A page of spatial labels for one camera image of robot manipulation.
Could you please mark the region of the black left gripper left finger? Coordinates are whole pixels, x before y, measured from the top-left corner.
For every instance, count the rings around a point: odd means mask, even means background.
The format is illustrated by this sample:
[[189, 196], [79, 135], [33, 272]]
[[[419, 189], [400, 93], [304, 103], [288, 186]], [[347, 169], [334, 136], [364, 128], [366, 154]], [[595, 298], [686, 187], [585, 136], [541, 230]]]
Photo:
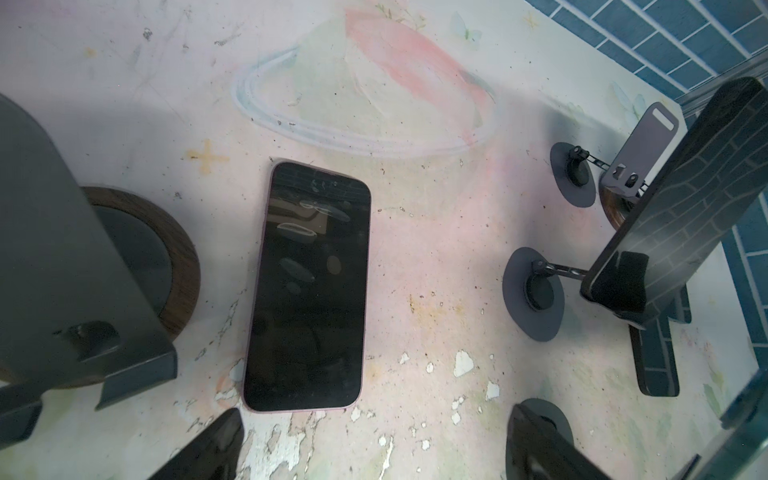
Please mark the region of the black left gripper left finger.
[[230, 408], [150, 479], [235, 479], [244, 436], [240, 410]]

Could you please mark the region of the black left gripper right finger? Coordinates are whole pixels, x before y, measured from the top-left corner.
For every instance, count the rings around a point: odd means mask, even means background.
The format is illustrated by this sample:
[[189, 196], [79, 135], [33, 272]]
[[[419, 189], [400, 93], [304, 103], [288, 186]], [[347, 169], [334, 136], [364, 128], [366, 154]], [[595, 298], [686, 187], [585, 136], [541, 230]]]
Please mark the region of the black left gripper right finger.
[[507, 427], [505, 448], [508, 479], [609, 479], [600, 468], [569, 444], [550, 424], [515, 404]]

